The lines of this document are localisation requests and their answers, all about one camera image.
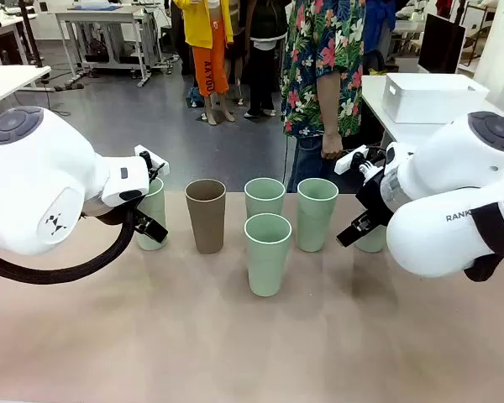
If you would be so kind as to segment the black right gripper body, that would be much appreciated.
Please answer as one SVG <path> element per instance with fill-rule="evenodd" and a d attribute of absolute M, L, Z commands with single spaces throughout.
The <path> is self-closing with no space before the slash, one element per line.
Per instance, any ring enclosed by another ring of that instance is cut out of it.
<path fill-rule="evenodd" d="M 386 227 L 393 216 L 393 211 L 386 205 L 381 195 L 381 181 L 384 169 L 379 168 L 375 174 L 369 174 L 356 198 L 365 209 L 357 218 L 357 228 L 360 231 L 372 231 L 382 225 Z"/>

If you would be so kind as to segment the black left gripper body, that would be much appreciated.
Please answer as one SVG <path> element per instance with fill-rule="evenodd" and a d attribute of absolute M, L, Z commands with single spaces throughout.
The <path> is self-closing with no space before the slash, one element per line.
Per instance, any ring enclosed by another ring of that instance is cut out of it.
<path fill-rule="evenodd" d="M 140 196 L 123 204 L 126 221 L 133 221 L 134 223 L 147 223 L 149 217 L 139 210 L 139 204 L 144 199 L 145 196 Z"/>

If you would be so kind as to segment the person's left hand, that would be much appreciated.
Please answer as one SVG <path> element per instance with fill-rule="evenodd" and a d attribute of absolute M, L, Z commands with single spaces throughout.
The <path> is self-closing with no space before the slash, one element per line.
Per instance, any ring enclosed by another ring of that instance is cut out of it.
<path fill-rule="evenodd" d="M 337 160 L 344 151 L 342 138 L 338 133 L 325 133 L 322 139 L 321 156 L 326 160 Z"/>

